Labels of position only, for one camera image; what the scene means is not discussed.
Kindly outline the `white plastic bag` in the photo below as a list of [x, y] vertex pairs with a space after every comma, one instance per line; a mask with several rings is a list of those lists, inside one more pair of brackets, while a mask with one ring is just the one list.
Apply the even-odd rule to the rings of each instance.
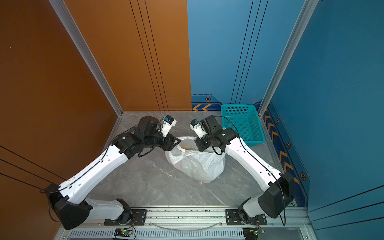
[[[184, 140], [194, 140], [195, 137], [180, 137]], [[177, 170], [181, 171], [188, 177], [208, 184], [223, 173], [226, 163], [226, 154], [216, 154], [218, 148], [208, 148], [203, 152], [188, 151], [181, 148], [180, 144], [173, 150], [165, 153], [168, 162]]]

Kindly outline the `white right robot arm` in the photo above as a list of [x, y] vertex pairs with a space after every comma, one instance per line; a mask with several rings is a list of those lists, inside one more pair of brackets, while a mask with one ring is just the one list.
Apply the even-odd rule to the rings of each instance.
[[295, 199], [296, 182], [290, 173], [282, 174], [266, 163], [231, 128], [205, 131], [195, 127], [194, 132], [201, 152], [207, 148], [222, 150], [240, 163], [263, 190], [260, 196], [249, 198], [239, 206], [239, 218], [244, 224], [252, 224], [259, 215], [276, 219], [285, 214], [285, 208]]

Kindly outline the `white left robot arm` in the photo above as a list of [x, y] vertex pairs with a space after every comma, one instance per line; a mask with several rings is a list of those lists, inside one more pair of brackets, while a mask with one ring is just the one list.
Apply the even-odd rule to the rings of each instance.
[[92, 220], [108, 220], [116, 225], [129, 225], [133, 221], [131, 207], [122, 199], [100, 201], [88, 194], [117, 167], [134, 156], [146, 155], [154, 148], [171, 151], [181, 141], [170, 134], [177, 121], [167, 115], [161, 120], [142, 117], [138, 125], [113, 138], [107, 149], [88, 166], [60, 185], [51, 184], [42, 190], [50, 209], [66, 230], [74, 229]]

